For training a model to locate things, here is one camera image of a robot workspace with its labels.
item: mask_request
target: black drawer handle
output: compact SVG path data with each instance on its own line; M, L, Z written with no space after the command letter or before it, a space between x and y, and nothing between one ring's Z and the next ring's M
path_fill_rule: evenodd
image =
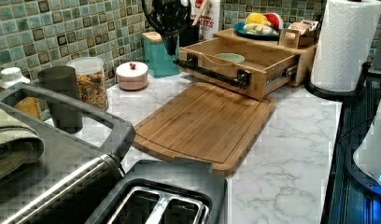
M244 69L238 69L237 77L226 77L220 73L198 66L197 56L193 54L188 54L187 61L174 59L173 63L182 68L192 69L202 75L226 82L230 84L231 86L238 87L243 90L245 90L250 83L251 73L249 71Z

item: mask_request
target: gray cup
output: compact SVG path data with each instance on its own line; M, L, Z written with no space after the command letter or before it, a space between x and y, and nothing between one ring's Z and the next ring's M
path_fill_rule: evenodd
M51 67L40 71L37 76L42 88L79 100L77 75L73 67ZM82 129L81 112L49 102L48 108L51 118L53 119L54 127L67 133L77 133Z

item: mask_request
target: drawer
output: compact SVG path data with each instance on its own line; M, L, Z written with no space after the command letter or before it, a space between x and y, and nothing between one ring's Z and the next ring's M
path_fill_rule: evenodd
M231 63L215 57L219 53L240 54L245 60ZM178 56L181 71L255 99L290 82L298 64L290 52L221 37L180 48Z

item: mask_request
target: lemon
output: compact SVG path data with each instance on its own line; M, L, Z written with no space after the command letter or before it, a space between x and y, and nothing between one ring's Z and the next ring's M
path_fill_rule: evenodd
M245 24L249 24L249 23L261 24L264 21L267 21L267 18L265 16L263 16L261 13L254 12L249 14L249 16L247 16Z

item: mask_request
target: paper towel roll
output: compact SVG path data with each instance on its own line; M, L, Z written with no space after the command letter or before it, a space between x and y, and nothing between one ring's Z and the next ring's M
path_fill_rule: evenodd
M326 91L356 89L381 13L381 2L328 0L311 82Z

